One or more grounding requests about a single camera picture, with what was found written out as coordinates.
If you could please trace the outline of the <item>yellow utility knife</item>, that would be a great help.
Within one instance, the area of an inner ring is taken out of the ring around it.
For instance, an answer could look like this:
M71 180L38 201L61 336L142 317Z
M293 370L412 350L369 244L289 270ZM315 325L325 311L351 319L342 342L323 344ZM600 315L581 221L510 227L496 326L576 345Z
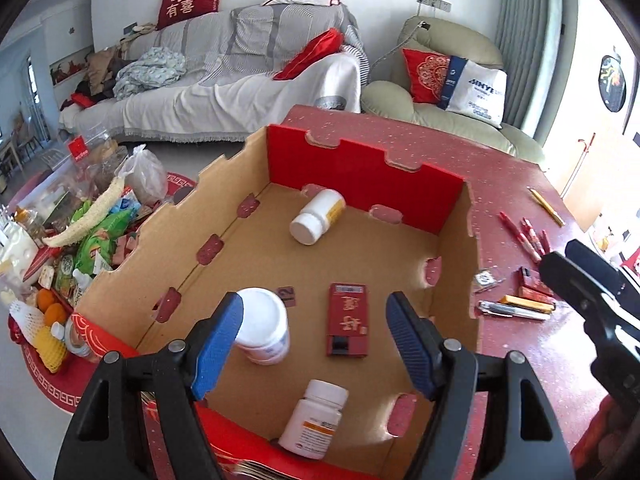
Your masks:
M507 304L511 307L518 307L526 310L550 314L555 306L553 304L545 304L544 302L521 298L518 296L506 295L499 300L499 304Z

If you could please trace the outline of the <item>red pen right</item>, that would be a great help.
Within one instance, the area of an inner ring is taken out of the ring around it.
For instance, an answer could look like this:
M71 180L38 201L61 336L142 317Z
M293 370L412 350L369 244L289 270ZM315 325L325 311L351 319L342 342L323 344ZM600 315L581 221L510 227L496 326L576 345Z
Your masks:
M551 247L550 247L550 242L549 242L549 237L547 232L545 230L540 230L538 232L538 235L539 235L540 244L542 246L542 249L544 250L544 253L550 254Z

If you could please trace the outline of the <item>red pen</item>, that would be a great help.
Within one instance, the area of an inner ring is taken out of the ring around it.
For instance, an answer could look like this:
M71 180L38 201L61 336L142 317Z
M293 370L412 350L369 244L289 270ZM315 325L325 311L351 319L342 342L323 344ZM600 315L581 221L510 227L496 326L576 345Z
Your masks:
M541 241L530 221L526 218L521 218L521 226L523 229L523 233L528 239L529 243L532 244L535 252L543 256L546 252L544 251L544 246L542 246Z
M538 235L539 235L540 244L542 246L542 249L544 250L544 253L550 254L551 247L550 247L550 242L549 242L549 237L547 232L545 230L540 230L538 232Z
M513 220L504 211L498 212L498 218L514 237L514 240L516 240L524 252L526 252L529 259L532 260L532 263L540 263L541 256L538 254L532 243L526 238L525 234L516 226Z

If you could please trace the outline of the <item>white bottle with wide cap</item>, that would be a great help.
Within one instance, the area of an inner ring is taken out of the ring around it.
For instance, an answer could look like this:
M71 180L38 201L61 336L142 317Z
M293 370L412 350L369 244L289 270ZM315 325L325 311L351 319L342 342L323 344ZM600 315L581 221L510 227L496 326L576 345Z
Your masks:
M259 287L238 291L243 303L243 322L235 345L250 362L274 365L290 350L288 314L284 302L271 290Z

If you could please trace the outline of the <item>red gold-print lighter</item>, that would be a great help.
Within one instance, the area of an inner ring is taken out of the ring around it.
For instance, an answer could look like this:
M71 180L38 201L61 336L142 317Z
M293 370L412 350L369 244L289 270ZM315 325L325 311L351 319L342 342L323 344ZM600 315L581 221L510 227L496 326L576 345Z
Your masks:
M525 286L518 288L518 296L523 299L540 302L541 304L555 304L555 299L552 296Z

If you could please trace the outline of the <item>red pen left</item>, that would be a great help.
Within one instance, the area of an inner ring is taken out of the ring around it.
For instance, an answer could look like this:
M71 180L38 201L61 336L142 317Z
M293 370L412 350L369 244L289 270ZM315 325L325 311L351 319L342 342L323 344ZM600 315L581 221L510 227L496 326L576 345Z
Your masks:
M532 243L526 238L525 234L516 226L513 220L504 211L498 212L498 218L514 237L514 240L516 240L524 252L526 252L529 259L532 260L532 263L540 263L541 256L538 254Z

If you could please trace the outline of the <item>red pen middle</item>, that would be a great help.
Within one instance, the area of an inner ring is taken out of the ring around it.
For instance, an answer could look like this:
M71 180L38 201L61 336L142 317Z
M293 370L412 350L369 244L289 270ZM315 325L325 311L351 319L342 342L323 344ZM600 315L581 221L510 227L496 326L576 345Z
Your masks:
M543 256L546 252L544 251L544 246L542 246L541 241L530 221L526 218L521 218L521 226L523 229L523 233L528 239L529 243L532 244L535 252Z

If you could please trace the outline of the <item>black clear gel pen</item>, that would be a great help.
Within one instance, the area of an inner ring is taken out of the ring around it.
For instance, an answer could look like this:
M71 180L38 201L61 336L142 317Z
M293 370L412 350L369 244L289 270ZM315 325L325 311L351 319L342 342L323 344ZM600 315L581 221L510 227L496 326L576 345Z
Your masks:
M480 301L477 307L480 312L485 314L505 316L506 318L528 318L535 321L547 321L550 318L548 313L513 307L508 304L497 304L491 301Z

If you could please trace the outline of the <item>white orange-label pill bottle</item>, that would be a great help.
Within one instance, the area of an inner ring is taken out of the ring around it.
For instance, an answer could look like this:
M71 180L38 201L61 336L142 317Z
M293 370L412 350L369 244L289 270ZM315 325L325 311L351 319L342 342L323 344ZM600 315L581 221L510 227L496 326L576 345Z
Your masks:
M348 390L343 387L311 379L278 445L298 456L322 460L340 424L348 396Z

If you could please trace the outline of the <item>red cardboard fruit box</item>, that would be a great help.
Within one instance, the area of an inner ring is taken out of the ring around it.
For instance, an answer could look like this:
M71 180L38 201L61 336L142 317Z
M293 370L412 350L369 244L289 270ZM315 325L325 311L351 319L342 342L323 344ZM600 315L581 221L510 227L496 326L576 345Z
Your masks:
M322 190L339 192L346 208L316 244L299 244L290 223ZM386 326L386 298L403 292L444 335L475 348L470 205L463 178L442 167L408 170L373 146L343 140L325 148L297 129L262 128L239 154L205 168L182 202L142 224L137 248L94 279L74 321L94 352L135 356L186 336L227 292L290 288L288 355L263 366L233 350L198 412L210 452L228 472L267 467L296 479L399 479L432 407L419 400L405 433L388 433L392 408L412 385ZM365 358L326 354L333 283L367 286ZM349 392L324 460L274 443L311 379Z

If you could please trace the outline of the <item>orange fruit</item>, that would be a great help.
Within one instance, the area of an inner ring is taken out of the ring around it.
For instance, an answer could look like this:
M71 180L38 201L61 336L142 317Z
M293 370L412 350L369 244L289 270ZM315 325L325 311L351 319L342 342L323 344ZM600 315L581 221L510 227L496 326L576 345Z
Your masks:
M68 313L62 304L55 302L44 311L44 325L52 327L55 323L65 326Z

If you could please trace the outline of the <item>white blue tote bag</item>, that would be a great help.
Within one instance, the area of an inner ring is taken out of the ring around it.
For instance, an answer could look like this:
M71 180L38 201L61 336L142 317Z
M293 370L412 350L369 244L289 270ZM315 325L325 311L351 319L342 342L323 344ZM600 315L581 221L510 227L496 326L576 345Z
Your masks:
M503 70L452 56L438 106L500 129L507 80Z

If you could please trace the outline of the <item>grey covered sofa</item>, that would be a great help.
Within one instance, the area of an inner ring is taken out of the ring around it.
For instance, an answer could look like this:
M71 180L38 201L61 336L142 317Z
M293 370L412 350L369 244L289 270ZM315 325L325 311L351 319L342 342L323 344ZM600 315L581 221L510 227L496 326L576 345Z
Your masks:
M341 50L291 80L274 80L306 44L330 28ZM241 142L264 125L282 122L295 105L360 110L369 75L356 18L346 6L276 4L209 13L154 30L127 48L128 61L152 47L186 57L186 74L168 86L117 101L107 99L60 114L69 133L107 132L118 140Z

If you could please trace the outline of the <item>light blue crumpled blanket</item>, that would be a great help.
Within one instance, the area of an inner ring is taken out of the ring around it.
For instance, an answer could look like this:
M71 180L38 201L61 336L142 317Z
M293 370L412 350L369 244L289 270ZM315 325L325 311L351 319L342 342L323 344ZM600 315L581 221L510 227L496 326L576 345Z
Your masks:
M152 47L121 68L113 88L117 101L173 84L186 74L186 57L166 47Z

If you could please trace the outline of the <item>red pillow on sofa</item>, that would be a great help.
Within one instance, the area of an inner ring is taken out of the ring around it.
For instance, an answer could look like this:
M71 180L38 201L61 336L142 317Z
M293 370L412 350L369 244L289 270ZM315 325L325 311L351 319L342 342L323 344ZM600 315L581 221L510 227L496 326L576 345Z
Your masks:
M296 78L315 62L341 50L343 39L343 34L336 28L322 32L319 36L311 39L295 58L273 76L273 79L291 80Z

